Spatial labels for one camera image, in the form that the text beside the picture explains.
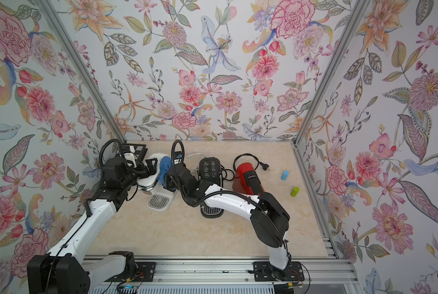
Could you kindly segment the blue microfiber cloth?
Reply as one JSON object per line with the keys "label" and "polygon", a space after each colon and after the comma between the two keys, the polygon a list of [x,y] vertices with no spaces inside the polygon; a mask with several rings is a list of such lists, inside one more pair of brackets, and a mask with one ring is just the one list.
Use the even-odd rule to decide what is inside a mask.
{"label": "blue microfiber cloth", "polygon": [[164,156],[159,163],[159,181],[164,188],[167,187],[165,176],[168,174],[171,167],[171,158],[169,156]]}

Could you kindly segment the black coffee machine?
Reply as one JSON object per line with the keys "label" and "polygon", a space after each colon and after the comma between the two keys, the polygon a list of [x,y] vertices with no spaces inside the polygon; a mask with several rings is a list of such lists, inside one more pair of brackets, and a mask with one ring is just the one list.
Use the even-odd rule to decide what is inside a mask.
{"label": "black coffee machine", "polygon": [[[206,157],[200,160],[198,165],[198,176],[200,180],[210,181],[214,184],[223,186],[222,166],[217,158]],[[206,204],[201,204],[201,214],[207,219],[216,219],[222,216],[224,210],[220,208],[211,208]]]}

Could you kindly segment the white coffee machine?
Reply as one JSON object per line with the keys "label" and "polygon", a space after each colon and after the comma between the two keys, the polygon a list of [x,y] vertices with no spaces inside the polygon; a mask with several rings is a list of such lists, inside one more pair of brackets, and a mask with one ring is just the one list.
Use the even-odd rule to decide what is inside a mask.
{"label": "white coffee machine", "polygon": [[140,190],[150,194],[147,201],[147,207],[158,213],[166,212],[172,205],[176,196],[176,191],[166,190],[159,181],[159,163],[164,156],[168,155],[164,153],[154,153],[149,158],[145,159],[143,162],[144,164],[146,164],[147,161],[153,161],[155,164],[155,175],[137,181]]}

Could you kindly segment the red coffee machine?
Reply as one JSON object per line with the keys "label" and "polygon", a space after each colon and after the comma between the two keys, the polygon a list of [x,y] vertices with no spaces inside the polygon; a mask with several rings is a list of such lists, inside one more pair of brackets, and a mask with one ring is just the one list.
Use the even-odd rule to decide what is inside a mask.
{"label": "red coffee machine", "polygon": [[246,162],[238,166],[232,190],[250,196],[261,195],[264,192],[261,181],[251,163]]}

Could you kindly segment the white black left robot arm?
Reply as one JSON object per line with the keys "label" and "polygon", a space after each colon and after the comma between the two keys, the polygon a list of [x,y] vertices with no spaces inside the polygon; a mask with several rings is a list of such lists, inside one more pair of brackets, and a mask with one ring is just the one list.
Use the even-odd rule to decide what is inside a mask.
{"label": "white black left robot arm", "polygon": [[101,168],[101,181],[85,213],[48,253],[34,256],[27,265],[32,294],[87,294],[97,285],[117,276],[132,278],[136,262],[132,252],[117,251],[83,267],[85,255],[105,224],[128,199],[128,191],[143,173],[134,164],[116,157]]}

